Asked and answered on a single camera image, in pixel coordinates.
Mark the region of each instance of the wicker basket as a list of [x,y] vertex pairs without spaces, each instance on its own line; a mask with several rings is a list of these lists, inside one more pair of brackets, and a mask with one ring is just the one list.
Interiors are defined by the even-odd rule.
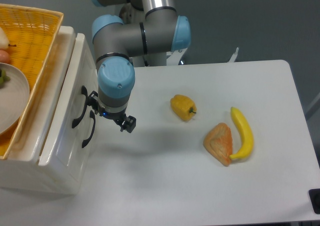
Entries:
[[0,27],[12,45],[7,50],[10,64],[24,73],[31,91],[18,123],[0,135],[0,160],[8,157],[13,143],[20,137],[63,17],[61,12],[0,4]]

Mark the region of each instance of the bread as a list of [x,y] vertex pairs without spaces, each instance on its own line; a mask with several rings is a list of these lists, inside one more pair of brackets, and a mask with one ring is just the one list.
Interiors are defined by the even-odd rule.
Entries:
[[203,141],[205,149],[226,167],[231,163],[232,145],[231,130],[224,122],[215,126]]

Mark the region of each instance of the toy food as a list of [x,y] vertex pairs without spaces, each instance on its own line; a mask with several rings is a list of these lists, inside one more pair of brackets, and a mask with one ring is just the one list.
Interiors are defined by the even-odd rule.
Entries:
[[170,100],[170,105],[183,121],[190,120],[196,113],[196,104],[187,96],[177,94]]
[[6,81],[10,81],[10,77],[7,76],[5,70],[0,68],[0,86]]
[[230,159],[244,159],[251,154],[254,148],[254,135],[247,119],[239,109],[231,108],[231,118],[240,133],[242,146],[237,153],[230,155]]
[[215,126],[203,141],[205,149],[226,167],[231,163],[232,144],[231,130],[224,122]]
[[9,39],[4,30],[0,27],[0,50],[6,50],[9,47]]
[[0,49],[0,63],[8,64],[10,62],[9,53]]

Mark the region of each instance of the banana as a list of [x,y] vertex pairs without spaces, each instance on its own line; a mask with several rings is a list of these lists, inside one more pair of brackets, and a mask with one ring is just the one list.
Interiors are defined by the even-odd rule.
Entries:
[[239,109],[231,107],[231,118],[240,133],[242,146],[237,153],[229,157],[232,160],[244,159],[251,154],[254,148],[254,135],[246,117]]

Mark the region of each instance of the pepper stem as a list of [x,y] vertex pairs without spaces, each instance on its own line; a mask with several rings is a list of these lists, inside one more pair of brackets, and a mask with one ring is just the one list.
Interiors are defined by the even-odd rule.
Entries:
[[191,113],[194,113],[194,114],[197,113],[197,112],[194,111],[194,108],[193,108],[193,107],[191,107],[191,108],[189,109],[189,114],[191,114]]

